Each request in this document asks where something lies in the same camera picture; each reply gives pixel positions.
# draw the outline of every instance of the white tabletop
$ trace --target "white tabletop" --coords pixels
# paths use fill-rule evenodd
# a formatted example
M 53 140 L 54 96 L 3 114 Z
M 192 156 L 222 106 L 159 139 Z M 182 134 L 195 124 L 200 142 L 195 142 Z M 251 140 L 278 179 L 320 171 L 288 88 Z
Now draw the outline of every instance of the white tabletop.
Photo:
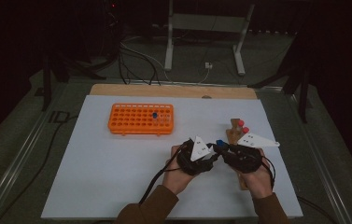
M 166 103 L 175 110 L 169 135 L 112 134 L 107 122 L 114 103 Z M 138 203 L 152 177 L 170 158 L 170 148 L 199 135 L 206 143 L 226 141 L 230 119 L 274 139 L 260 100 L 172 97 L 87 96 L 45 204 L 43 218 L 115 218 L 127 203 Z M 274 191 L 287 216 L 301 217 L 286 166 L 277 147 L 263 149 L 276 169 Z M 169 218 L 254 217 L 248 191 L 222 158 L 179 196 Z

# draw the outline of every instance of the blue object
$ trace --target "blue object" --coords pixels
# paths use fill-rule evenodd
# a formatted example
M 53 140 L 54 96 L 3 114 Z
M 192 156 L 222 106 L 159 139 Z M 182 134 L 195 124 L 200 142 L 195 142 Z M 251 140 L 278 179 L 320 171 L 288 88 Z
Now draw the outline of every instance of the blue object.
M 224 145 L 224 142 L 222 140 L 217 140 L 216 141 L 217 146 L 222 147 Z

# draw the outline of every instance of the brown sleeve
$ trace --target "brown sleeve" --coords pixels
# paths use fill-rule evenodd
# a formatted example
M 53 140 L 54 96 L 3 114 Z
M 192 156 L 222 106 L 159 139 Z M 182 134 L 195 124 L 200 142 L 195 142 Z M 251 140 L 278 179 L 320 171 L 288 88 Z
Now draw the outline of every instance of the brown sleeve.
M 177 202 L 172 191 L 159 185 L 142 204 L 126 205 L 114 224 L 162 224 Z
M 255 213 L 258 215 L 260 224 L 285 224 L 289 219 L 284 213 L 275 193 L 263 199 L 253 199 Z

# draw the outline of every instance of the hand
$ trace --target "hand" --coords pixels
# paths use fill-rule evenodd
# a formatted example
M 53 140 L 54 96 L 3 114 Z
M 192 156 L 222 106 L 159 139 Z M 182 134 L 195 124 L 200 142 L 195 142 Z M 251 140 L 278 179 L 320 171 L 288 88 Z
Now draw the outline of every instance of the hand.
M 176 153 L 179 147 L 180 146 L 172 147 L 171 156 L 173 156 Z M 170 163 L 170 165 L 167 167 L 167 170 L 173 170 L 173 169 L 178 169 L 178 170 L 165 172 L 162 184 L 165 187 L 167 187 L 169 190 L 171 190 L 175 195 L 177 195 L 187 187 L 187 185 L 191 182 L 191 180 L 195 176 L 187 175 L 182 170 L 180 170 L 179 165 L 176 162 L 176 158 L 174 158 Z
M 265 156 L 261 148 L 259 148 L 259 151 L 262 156 Z M 269 167 L 269 163 L 266 159 L 262 158 L 262 162 Z M 233 170 L 237 173 L 239 179 L 242 178 L 246 182 L 246 185 L 253 198 L 266 198 L 273 194 L 269 171 L 262 165 L 256 172 L 249 174 L 243 174 L 234 168 Z

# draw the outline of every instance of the metal stand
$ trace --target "metal stand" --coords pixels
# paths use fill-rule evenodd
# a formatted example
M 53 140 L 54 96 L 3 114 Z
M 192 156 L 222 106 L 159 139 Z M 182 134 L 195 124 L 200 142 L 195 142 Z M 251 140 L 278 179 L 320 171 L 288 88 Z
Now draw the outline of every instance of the metal stand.
M 224 17 L 224 16 L 205 16 L 205 15 L 190 15 L 178 14 L 173 11 L 173 0 L 169 0 L 169 24 L 167 36 L 167 50 L 164 61 L 164 69 L 166 71 L 172 70 L 173 61 L 173 29 L 187 29 L 187 30 L 206 30 L 206 31 L 220 31 L 240 33 L 240 39 L 237 45 L 232 47 L 234 60 L 236 62 L 237 74 L 242 76 L 246 73 L 243 66 L 241 56 L 241 48 L 246 37 L 248 25 L 251 20 L 251 15 L 255 5 L 250 5 L 248 13 L 244 18 L 240 17 Z
M 46 53 L 43 55 L 43 96 L 44 104 L 42 111 L 46 111 L 51 101 L 51 81 L 50 75 L 53 72 L 56 79 L 60 82 L 67 82 L 69 74 L 65 66 L 69 66 L 81 72 L 83 75 L 96 80 L 104 80 L 105 77 L 100 77 L 94 74 L 91 70 L 81 66 L 75 61 L 69 59 L 62 53 Z

